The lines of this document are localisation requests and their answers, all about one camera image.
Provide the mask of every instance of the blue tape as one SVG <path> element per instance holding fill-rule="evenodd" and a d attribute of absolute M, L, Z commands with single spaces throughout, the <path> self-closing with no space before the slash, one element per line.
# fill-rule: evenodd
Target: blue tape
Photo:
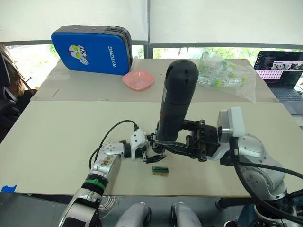
<path fill-rule="evenodd" d="M 2 187 L 1 192 L 15 192 L 17 185 L 14 187 L 8 187 L 7 185 Z"/>

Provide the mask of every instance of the laptop screen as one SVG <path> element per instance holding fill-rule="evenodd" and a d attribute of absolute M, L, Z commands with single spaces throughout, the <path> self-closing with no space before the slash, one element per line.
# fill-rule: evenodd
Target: laptop screen
<path fill-rule="evenodd" d="M 260 51 L 254 69 L 270 88 L 294 88 L 303 72 L 303 52 Z"/>

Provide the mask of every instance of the white tabletop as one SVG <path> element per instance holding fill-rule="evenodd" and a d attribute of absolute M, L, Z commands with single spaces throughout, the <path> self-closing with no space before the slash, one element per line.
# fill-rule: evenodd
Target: white tabletop
<path fill-rule="evenodd" d="M 155 83 L 143 91 L 133 91 L 113 74 L 72 71 L 60 60 L 32 101 L 121 101 L 160 102 L 166 70 L 175 59 L 134 59 L 131 70 L 143 69 L 155 77 Z M 250 66 L 247 59 L 227 59 Z M 248 102 L 247 99 L 197 85 L 192 102 Z M 278 102 L 263 79 L 257 76 L 256 102 Z"/>
<path fill-rule="evenodd" d="M 241 106 L 246 132 L 257 136 L 268 153 L 285 168 L 302 172 L 303 134 L 282 104 L 191 103 L 186 119 L 205 119 L 216 126 L 220 109 Z M 160 103 L 31 102 L 0 144 L 0 188 L 17 185 L 15 192 L 74 194 L 85 180 L 91 153 L 107 130 L 120 120 L 134 120 L 151 133 Z M 129 140 L 131 124 L 116 128 L 106 141 Z M 187 131 L 178 140 L 184 142 Z M 152 175 L 152 166 L 167 166 L 169 175 Z M 287 176 L 289 192 L 303 187 Z M 154 164 L 123 159 L 114 195 L 247 195 L 231 166 L 219 161 L 200 163 L 167 152 Z"/>

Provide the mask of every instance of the plastic bag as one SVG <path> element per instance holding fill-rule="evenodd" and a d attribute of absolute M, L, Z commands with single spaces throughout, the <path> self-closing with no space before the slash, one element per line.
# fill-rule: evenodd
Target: plastic bag
<path fill-rule="evenodd" d="M 227 92 L 256 102 L 256 71 L 250 66 L 239 66 L 213 52 L 203 52 L 193 59 L 199 69 L 198 84 Z"/>

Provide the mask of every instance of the cartoon character logo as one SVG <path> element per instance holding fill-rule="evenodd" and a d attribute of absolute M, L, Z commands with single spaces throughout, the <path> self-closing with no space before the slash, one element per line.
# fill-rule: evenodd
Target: cartoon character logo
<path fill-rule="evenodd" d="M 87 61 L 87 54 L 83 46 L 76 46 L 76 45 L 71 45 L 69 48 L 68 53 L 73 56 L 74 58 L 79 59 L 79 61 L 84 64 L 88 65 L 89 62 Z"/>

